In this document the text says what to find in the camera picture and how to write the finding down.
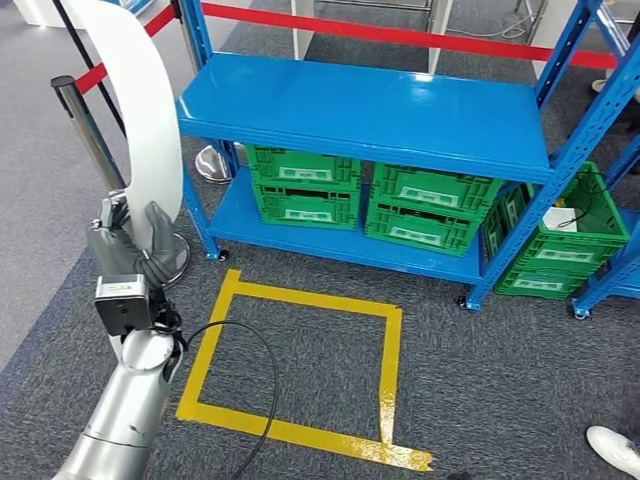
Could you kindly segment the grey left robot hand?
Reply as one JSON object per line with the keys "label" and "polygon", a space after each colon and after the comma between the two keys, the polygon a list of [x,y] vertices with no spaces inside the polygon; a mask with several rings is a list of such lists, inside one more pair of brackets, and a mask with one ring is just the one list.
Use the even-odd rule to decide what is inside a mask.
{"label": "grey left robot hand", "polygon": [[100,216],[87,231],[90,250],[103,275],[142,274],[151,288],[169,282],[178,270],[173,221],[156,202],[144,209],[152,230],[152,245],[138,248],[125,229],[128,206],[122,191],[102,201]]}

